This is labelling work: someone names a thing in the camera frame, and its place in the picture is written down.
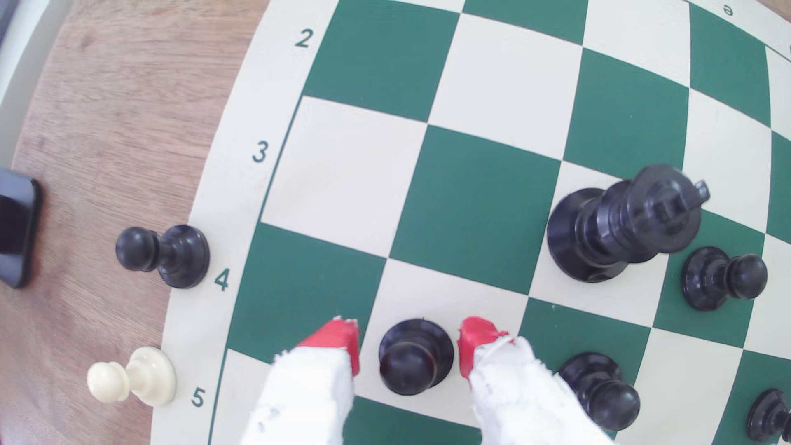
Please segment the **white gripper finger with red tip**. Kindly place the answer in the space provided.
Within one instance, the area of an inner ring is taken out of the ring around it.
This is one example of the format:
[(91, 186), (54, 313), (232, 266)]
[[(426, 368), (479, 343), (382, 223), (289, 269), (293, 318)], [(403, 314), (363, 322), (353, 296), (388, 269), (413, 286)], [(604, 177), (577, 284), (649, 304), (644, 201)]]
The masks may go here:
[(342, 444), (360, 371), (356, 319), (335, 317), (274, 359), (241, 444)]
[(460, 324), (460, 374), (482, 444), (614, 444), (568, 384), (536, 358), (530, 343), (468, 317)]

